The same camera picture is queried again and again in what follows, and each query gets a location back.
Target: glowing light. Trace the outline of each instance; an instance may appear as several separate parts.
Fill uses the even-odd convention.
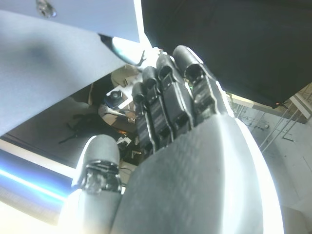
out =
[[[21,178],[15,176],[15,175],[12,175],[12,174],[10,174],[10,173],[8,173],[6,171],[3,171],[1,169],[0,169],[0,175],[5,176],[5,177],[7,177],[7,178],[9,178],[11,180],[14,180],[17,183],[23,184],[23,185],[25,185],[25,186],[27,186],[29,188],[37,190],[37,191],[39,191],[39,192],[41,192],[43,194],[46,194],[46,195],[48,195],[50,197],[54,197],[54,198],[56,198],[58,200],[65,201],[65,198],[63,196],[60,196],[60,195],[55,194],[55,193],[53,193],[53,192],[51,192],[49,190],[41,188],[41,187],[39,187],[39,186],[37,186],[35,184],[32,184],[32,183],[30,183],[30,182],[28,182],[28,181],[26,181],[24,179],[21,179]]]

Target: back of robotic hand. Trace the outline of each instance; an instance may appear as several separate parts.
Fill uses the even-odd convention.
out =
[[[121,195],[116,143],[91,139],[60,223],[93,234],[283,233],[267,165],[223,94],[189,48],[160,54],[132,91],[145,160]]]

